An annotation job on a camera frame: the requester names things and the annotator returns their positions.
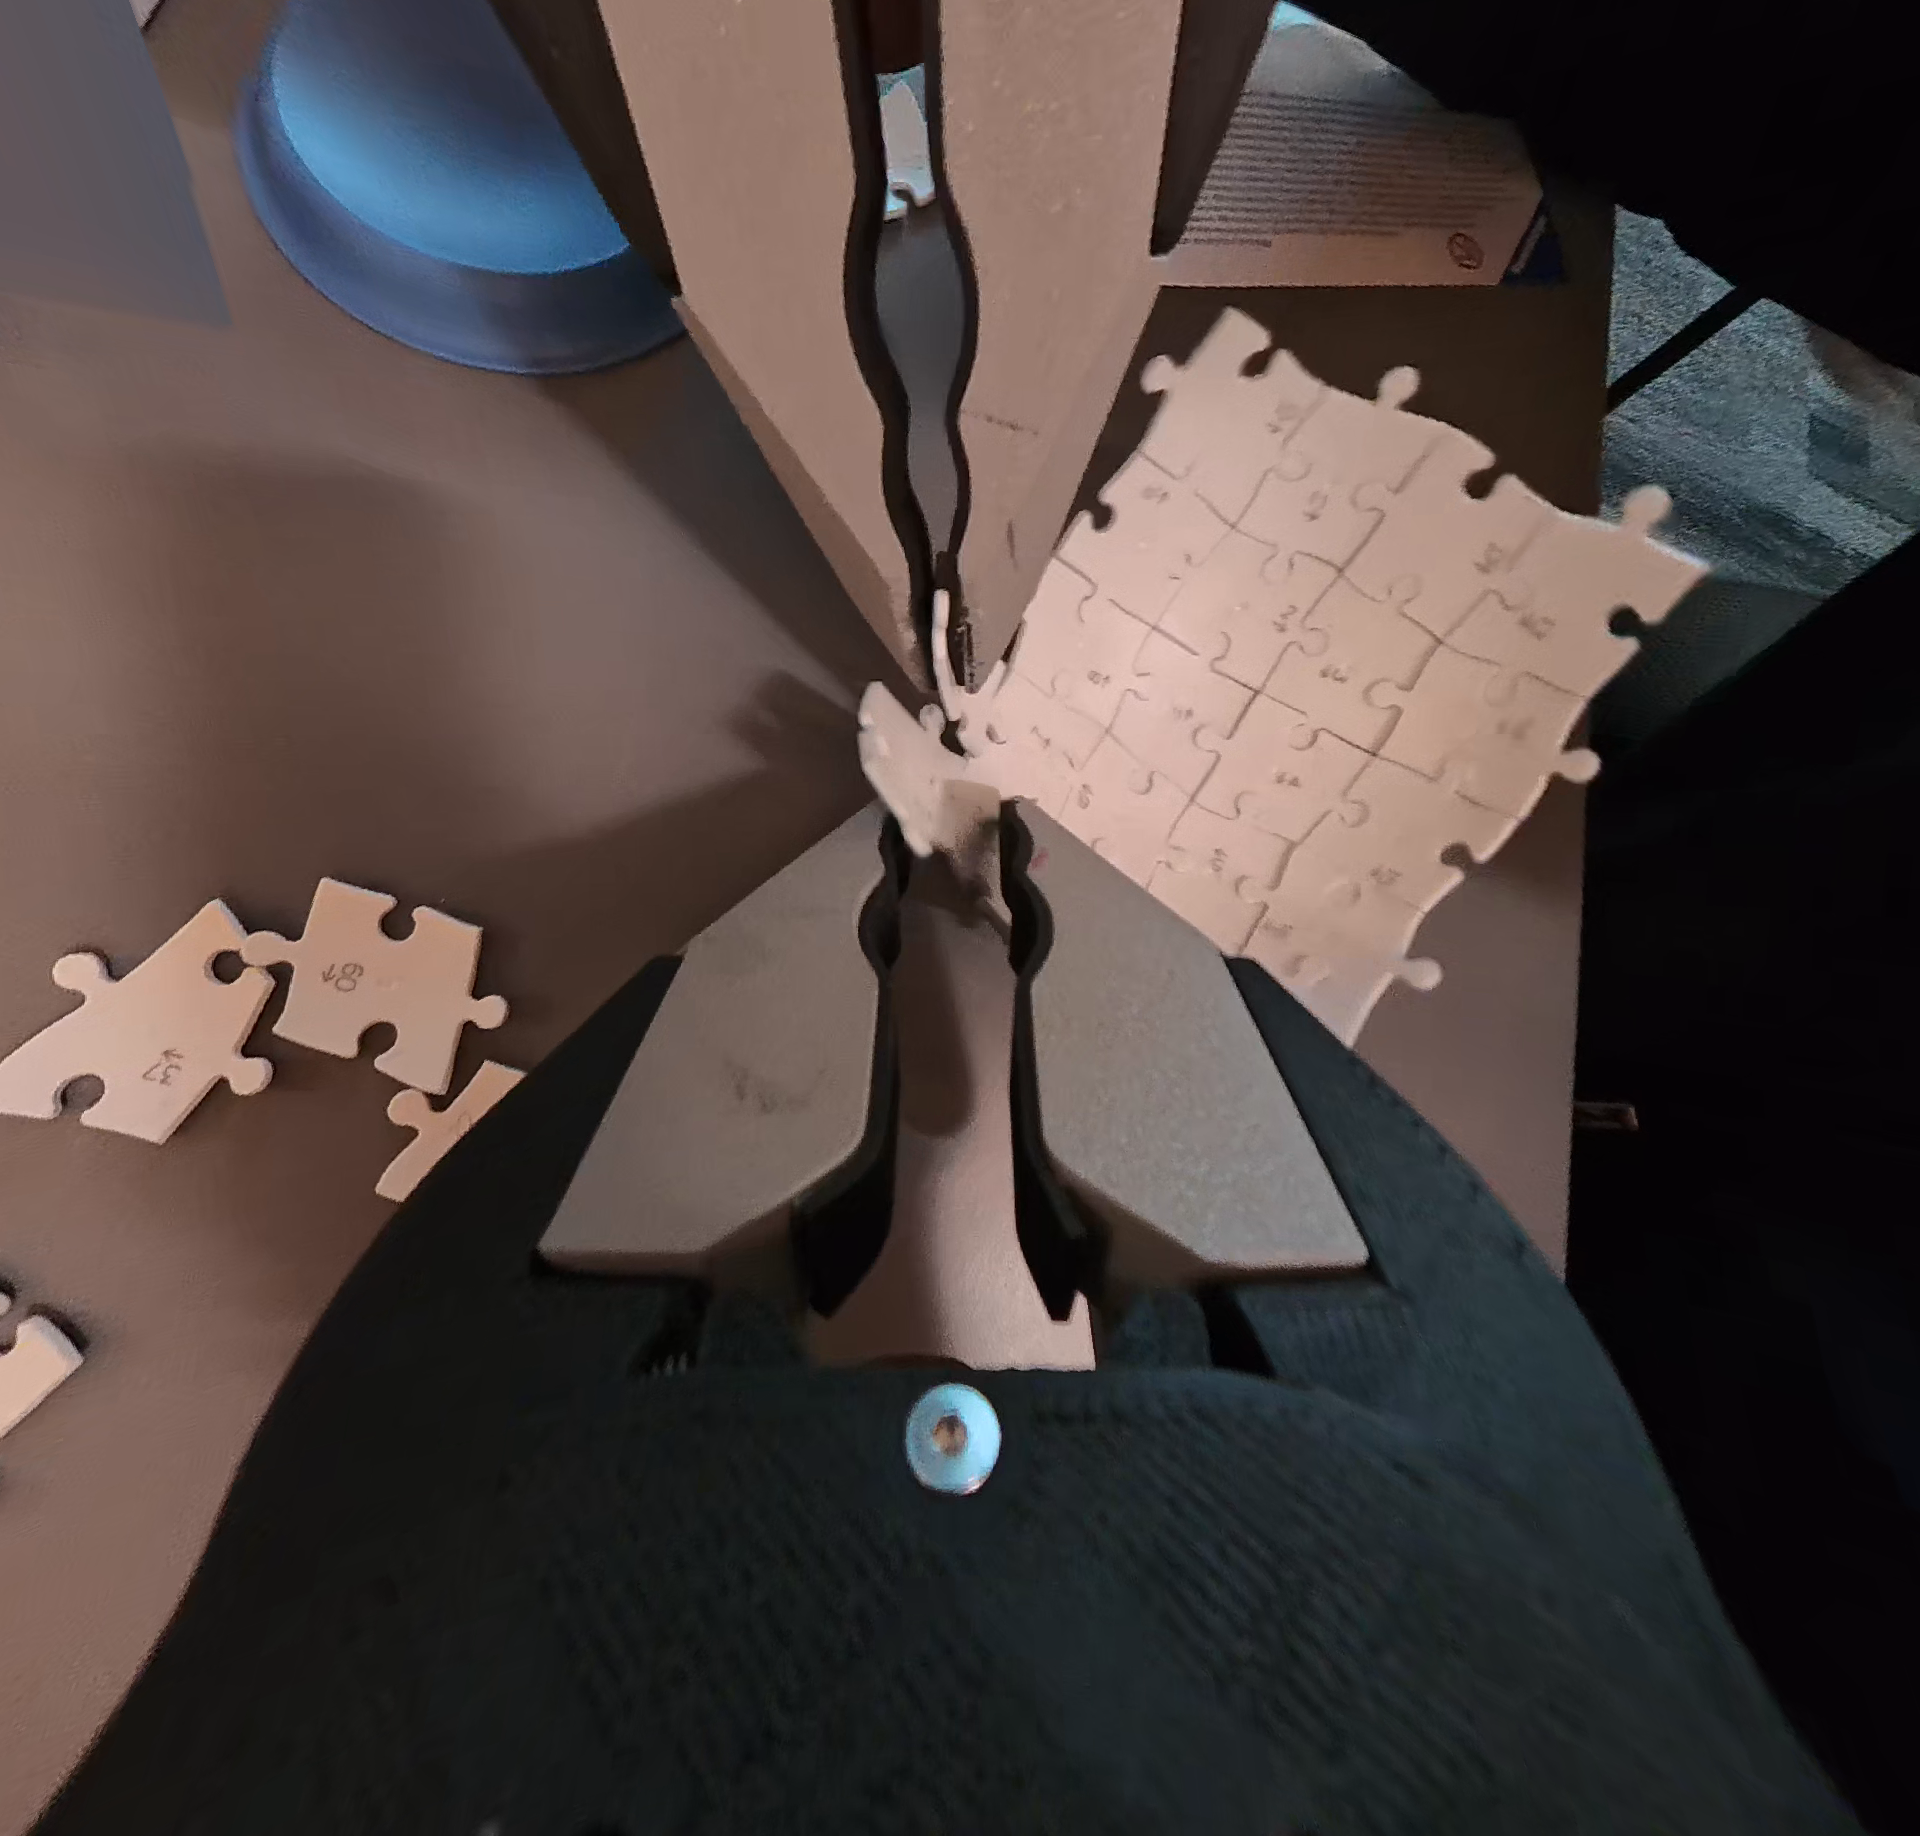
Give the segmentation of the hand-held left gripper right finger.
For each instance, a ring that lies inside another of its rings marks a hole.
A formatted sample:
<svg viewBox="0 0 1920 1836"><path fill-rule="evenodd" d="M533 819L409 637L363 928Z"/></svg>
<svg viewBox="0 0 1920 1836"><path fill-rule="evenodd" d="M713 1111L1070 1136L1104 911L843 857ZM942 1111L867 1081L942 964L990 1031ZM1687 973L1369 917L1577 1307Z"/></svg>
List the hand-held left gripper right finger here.
<svg viewBox="0 0 1920 1836"><path fill-rule="evenodd" d="M1364 1273L1230 964L1038 808L1003 808L1018 1239L1046 1318Z"/></svg>

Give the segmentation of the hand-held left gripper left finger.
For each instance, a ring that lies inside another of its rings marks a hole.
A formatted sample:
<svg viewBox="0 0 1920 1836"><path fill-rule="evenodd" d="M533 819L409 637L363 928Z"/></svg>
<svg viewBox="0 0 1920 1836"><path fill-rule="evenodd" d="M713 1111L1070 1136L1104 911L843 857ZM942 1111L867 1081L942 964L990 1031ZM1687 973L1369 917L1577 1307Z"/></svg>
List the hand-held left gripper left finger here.
<svg viewBox="0 0 1920 1836"><path fill-rule="evenodd" d="M893 811L853 811L674 964L538 1253L588 1281L700 1281L829 1318L897 1186Z"/></svg>

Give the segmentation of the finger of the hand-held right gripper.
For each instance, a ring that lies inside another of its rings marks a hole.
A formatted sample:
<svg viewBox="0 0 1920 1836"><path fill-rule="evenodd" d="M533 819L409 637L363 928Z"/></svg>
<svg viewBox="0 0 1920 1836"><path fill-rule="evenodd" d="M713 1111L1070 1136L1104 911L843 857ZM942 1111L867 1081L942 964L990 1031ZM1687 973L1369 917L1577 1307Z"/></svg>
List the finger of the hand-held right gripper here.
<svg viewBox="0 0 1920 1836"><path fill-rule="evenodd" d="M674 308L853 612L933 684L933 531L878 327L883 138L867 0L594 0Z"/></svg>
<svg viewBox="0 0 1920 1836"><path fill-rule="evenodd" d="M935 147L970 283L964 664L994 664L1077 508L1158 268L1184 0L935 0Z"/></svg>

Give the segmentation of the assembled white puzzle section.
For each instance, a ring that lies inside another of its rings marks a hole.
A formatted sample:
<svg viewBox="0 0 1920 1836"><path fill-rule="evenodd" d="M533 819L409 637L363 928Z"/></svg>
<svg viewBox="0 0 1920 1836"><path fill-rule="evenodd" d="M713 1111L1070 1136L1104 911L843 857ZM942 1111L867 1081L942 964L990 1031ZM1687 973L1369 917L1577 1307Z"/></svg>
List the assembled white puzzle section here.
<svg viewBox="0 0 1920 1836"><path fill-rule="evenodd" d="M1664 546L1664 488L1615 516L1474 491L1495 449L1416 414L1416 368L1340 391L1241 308L1137 388L1137 447L949 723L970 782L1357 1043L1444 986L1428 911L1596 772L1592 697L1711 562Z"/></svg>

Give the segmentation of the blue round puzzle stand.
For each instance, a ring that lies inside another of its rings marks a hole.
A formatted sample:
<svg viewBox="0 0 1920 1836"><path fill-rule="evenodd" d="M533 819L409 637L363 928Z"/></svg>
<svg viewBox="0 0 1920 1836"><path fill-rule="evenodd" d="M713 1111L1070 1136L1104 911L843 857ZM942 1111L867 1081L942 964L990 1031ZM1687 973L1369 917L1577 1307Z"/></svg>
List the blue round puzzle stand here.
<svg viewBox="0 0 1920 1836"><path fill-rule="evenodd" d="M430 362L594 374L680 341L489 0L291 0L236 170L307 285Z"/></svg>

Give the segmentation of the triangular white puzzle piece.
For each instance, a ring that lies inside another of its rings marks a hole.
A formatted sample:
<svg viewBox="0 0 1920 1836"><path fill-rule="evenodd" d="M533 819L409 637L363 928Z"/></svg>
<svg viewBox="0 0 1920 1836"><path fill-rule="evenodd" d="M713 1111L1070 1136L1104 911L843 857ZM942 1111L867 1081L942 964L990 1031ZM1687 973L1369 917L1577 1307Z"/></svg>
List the triangular white puzzle piece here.
<svg viewBox="0 0 1920 1836"><path fill-rule="evenodd" d="M66 1374L83 1363L83 1318L66 1307L28 1298L12 1273L0 1273L0 1433L12 1433Z"/></svg>

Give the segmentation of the white printed leaflet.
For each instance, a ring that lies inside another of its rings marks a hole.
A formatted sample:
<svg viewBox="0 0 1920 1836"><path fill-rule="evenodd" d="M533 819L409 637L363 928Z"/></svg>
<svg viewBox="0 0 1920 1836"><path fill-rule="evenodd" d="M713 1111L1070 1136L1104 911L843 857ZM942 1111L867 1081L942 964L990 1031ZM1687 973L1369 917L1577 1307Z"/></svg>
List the white printed leaflet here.
<svg viewBox="0 0 1920 1836"><path fill-rule="evenodd" d="M1546 231L1510 118L1446 113L1357 32L1279 5L1169 285L1502 285Z"/></svg>

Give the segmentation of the person's dark clothing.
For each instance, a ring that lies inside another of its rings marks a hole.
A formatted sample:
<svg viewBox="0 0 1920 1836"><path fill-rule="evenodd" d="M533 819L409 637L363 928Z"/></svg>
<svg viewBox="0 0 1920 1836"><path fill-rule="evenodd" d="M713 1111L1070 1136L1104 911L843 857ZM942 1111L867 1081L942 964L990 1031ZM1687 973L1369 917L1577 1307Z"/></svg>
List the person's dark clothing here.
<svg viewBox="0 0 1920 1836"><path fill-rule="evenodd" d="M1920 1823L1920 546L1587 802L1564 1281L1714 1597Z"/></svg>

